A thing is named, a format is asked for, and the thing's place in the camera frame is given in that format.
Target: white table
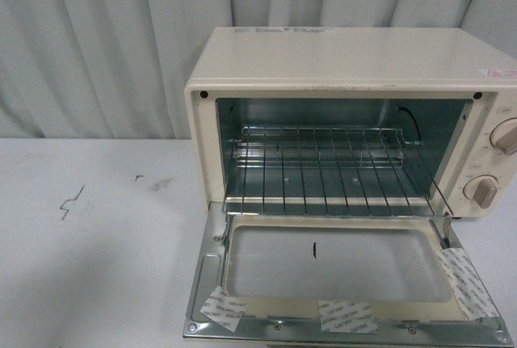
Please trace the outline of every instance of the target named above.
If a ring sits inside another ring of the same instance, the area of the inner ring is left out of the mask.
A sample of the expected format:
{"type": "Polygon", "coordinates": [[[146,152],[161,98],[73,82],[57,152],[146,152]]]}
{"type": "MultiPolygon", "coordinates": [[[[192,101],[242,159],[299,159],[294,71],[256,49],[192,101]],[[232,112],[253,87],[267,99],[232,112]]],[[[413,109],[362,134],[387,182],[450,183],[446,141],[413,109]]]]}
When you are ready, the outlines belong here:
{"type": "MultiPolygon", "coordinates": [[[[514,339],[516,198],[517,179],[453,225],[514,339]]],[[[205,219],[188,140],[0,140],[0,346],[200,346],[182,329],[205,219]]]]}

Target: oven rack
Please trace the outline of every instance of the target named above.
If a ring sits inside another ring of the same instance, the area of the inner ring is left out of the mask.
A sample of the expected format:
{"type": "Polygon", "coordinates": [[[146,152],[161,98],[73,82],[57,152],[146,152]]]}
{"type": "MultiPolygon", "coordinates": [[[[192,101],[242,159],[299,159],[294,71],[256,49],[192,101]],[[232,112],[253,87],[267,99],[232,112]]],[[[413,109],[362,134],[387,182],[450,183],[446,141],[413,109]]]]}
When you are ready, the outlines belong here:
{"type": "Polygon", "coordinates": [[[246,126],[225,168],[231,215],[452,215],[418,143],[397,128],[246,126]]]}

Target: curtain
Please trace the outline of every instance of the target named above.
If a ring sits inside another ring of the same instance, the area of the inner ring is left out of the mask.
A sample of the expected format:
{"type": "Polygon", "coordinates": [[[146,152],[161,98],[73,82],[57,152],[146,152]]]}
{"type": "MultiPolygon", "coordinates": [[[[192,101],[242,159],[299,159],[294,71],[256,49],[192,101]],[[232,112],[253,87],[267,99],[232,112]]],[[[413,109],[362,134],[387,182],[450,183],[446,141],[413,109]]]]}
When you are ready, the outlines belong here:
{"type": "Polygon", "coordinates": [[[462,27],[517,57],[515,2],[0,0],[0,136],[188,138],[214,27],[462,27]]]}

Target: timer knob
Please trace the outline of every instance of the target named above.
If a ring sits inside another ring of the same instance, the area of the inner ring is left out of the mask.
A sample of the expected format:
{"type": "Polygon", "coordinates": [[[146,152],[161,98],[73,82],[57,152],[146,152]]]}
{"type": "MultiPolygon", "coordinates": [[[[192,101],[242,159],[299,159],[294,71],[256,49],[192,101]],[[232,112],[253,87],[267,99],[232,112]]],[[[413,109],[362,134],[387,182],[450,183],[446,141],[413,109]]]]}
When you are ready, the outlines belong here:
{"type": "Polygon", "coordinates": [[[499,124],[490,134],[490,143],[507,156],[517,152],[517,118],[499,124]]]}
{"type": "Polygon", "coordinates": [[[488,174],[473,178],[463,188],[463,194],[474,200],[482,209],[487,209],[498,193],[498,180],[488,174]]]}

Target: black mark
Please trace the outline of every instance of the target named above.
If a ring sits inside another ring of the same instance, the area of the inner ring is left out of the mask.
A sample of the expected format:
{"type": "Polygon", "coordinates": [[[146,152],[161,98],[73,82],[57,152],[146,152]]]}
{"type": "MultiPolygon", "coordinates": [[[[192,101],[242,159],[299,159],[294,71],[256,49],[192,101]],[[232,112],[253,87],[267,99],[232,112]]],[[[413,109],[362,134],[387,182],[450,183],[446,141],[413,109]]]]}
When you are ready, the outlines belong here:
{"type": "Polygon", "coordinates": [[[81,195],[82,193],[82,190],[84,189],[84,185],[81,187],[81,190],[79,191],[78,195],[75,196],[73,199],[67,199],[63,202],[63,204],[59,207],[59,209],[61,209],[62,211],[65,211],[65,214],[63,215],[63,217],[61,218],[61,220],[64,220],[66,218],[66,215],[68,215],[68,212],[70,212],[70,210],[68,208],[64,208],[65,204],[68,203],[69,201],[75,201],[79,198],[79,196],[81,195]]]}

